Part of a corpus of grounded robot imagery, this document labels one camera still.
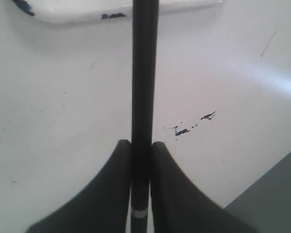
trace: white plastic board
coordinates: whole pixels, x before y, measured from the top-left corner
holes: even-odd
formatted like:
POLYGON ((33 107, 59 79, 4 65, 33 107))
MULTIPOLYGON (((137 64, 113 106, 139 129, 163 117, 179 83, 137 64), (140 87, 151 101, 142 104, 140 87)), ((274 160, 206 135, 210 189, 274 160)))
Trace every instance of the white plastic board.
MULTIPOLYGON (((223 0, 161 0, 161 13, 192 10, 223 0)), ((132 0, 13 0, 25 13, 46 22, 84 22, 132 16, 132 0)))

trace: white floor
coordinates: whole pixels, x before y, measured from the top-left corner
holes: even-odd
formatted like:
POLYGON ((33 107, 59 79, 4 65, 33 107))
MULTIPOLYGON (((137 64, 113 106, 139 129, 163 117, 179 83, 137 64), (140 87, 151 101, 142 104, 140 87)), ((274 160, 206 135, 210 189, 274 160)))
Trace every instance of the white floor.
MULTIPOLYGON (((70 200, 130 138, 131 52, 129 20, 53 26, 0 1, 0 233, 70 200)), ((156 87, 154 140, 225 207, 291 151, 291 0, 161 17, 156 87)))

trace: black paint splatter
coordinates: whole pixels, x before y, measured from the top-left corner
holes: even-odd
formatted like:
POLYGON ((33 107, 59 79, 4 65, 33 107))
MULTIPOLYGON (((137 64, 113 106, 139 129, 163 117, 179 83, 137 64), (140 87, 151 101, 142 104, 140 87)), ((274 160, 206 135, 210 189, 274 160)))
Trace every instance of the black paint splatter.
POLYGON ((32 7, 24 0, 12 0, 19 9, 30 16, 34 16, 34 12, 32 12, 32 7))
POLYGON ((205 115, 201 118, 201 120, 212 120, 215 116, 215 111, 211 114, 205 115))
POLYGON ((108 14, 103 14, 101 16, 101 20, 109 19, 109 18, 121 18, 121 17, 127 17, 127 15, 125 15, 123 13, 111 14, 110 16, 108 14))
POLYGON ((184 130, 181 130, 181 131, 177 132, 176 136, 180 136, 181 134, 185 134, 185 133, 188 133, 188 132, 189 132, 189 130, 184 129, 184 130))

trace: black pole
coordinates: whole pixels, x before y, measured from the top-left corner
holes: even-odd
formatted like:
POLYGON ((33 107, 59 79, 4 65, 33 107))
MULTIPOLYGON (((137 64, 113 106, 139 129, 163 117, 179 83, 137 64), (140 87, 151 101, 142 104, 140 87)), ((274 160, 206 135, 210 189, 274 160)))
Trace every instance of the black pole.
POLYGON ((133 0, 131 233, 146 233, 159 0, 133 0))

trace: gray wall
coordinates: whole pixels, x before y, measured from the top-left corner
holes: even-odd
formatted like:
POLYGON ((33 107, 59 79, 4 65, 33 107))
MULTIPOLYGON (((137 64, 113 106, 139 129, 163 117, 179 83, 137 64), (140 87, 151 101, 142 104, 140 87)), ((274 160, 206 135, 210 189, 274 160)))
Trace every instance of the gray wall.
POLYGON ((226 209, 261 233, 291 233, 291 153, 226 209))

